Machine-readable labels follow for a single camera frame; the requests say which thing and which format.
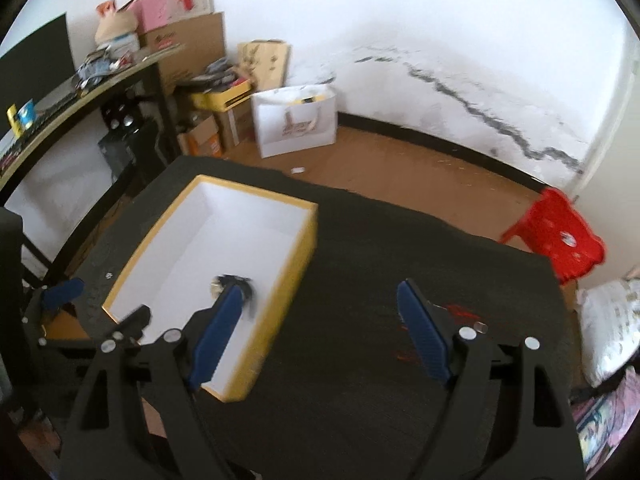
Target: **metal screw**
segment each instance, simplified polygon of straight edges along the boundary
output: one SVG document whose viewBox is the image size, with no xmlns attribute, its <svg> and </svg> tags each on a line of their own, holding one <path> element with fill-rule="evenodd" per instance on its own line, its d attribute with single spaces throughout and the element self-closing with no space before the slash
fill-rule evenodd
<svg viewBox="0 0 640 480">
<path fill-rule="evenodd" d="M 100 350 L 102 350 L 105 354 L 109 352 L 113 352 L 116 349 L 116 342 L 113 339 L 107 339 L 103 341 L 100 345 Z"/>
<path fill-rule="evenodd" d="M 175 343 L 176 341 L 180 341 L 182 337 L 182 332 L 180 332 L 177 328 L 171 328 L 167 330 L 162 338 L 168 343 Z"/>
<path fill-rule="evenodd" d="M 474 323 L 474 330 L 481 334 L 486 334 L 486 332 L 489 330 L 489 327 L 480 321 L 476 321 Z"/>
<path fill-rule="evenodd" d="M 538 341 L 535 337 L 527 337 L 524 340 L 524 346 L 526 346 L 529 350 L 538 350 L 540 348 L 540 341 Z"/>
<path fill-rule="evenodd" d="M 460 334 L 462 339 L 466 339 L 467 341 L 473 341 L 473 339 L 478 335 L 478 333 L 470 326 L 463 326 L 458 330 L 458 334 Z"/>
</svg>

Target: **wooden floor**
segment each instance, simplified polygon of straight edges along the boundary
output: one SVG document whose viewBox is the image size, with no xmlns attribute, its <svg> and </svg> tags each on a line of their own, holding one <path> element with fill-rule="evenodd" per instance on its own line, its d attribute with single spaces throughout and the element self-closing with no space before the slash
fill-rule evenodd
<svg viewBox="0 0 640 480">
<path fill-rule="evenodd" d="M 494 240 L 538 196 L 452 156 L 352 128 L 340 127 L 331 146 L 260 158 L 254 142 L 243 142 L 226 158 L 428 213 Z M 292 168 L 305 171 L 291 174 Z M 525 248 L 519 238 L 513 245 Z"/>
</svg>

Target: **yellow box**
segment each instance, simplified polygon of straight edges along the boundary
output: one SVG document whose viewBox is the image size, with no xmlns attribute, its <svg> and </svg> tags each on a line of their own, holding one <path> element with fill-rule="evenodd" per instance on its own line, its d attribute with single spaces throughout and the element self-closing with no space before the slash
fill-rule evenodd
<svg viewBox="0 0 640 480">
<path fill-rule="evenodd" d="M 251 83 L 243 81 L 239 85 L 232 86 L 224 92 L 191 94 L 190 97 L 193 105 L 200 110 L 226 112 L 233 105 L 249 97 L 251 93 Z"/>
<path fill-rule="evenodd" d="M 182 328 L 209 308 L 211 280 L 253 280 L 254 314 L 243 315 L 203 389 L 223 402 L 243 400 L 316 247 L 317 205 L 273 191 L 199 175 L 145 236 L 103 309 L 118 322 L 140 304 L 152 317 L 141 344 Z"/>
</svg>

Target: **plastic bag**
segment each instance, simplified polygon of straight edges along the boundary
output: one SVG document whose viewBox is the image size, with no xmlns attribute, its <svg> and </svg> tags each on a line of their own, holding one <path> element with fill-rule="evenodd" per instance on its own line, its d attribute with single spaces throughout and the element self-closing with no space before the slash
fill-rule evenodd
<svg viewBox="0 0 640 480">
<path fill-rule="evenodd" d="M 582 373 L 596 388 L 640 346 L 640 280 L 616 280 L 579 290 Z"/>
</svg>

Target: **black cloth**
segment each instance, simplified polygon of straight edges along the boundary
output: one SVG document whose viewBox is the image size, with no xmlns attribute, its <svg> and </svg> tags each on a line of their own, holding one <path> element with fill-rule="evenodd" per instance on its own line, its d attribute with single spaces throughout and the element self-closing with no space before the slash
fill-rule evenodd
<svg viewBox="0 0 640 480">
<path fill-rule="evenodd" d="M 78 270 L 86 288 L 76 308 L 91 336 L 113 323 L 101 305 L 119 272 L 198 174 L 319 206 L 318 246 L 252 392 L 233 404 L 198 393 L 199 409 L 228 460 L 265 480 L 408 475 L 445 400 L 412 357 L 401 328 L 396 287 L 408 277 L 429 300 L 481 317 L 497 342 L 536 336 L 568 394 L 575 343 L 546 258 L 420 212 L 207 157 L 178 158 L 123 211 Z M 489 397 L 495 402 L 495 388 Z M 486 445 L 492 409 L 477 453 Z"/>
</svg>

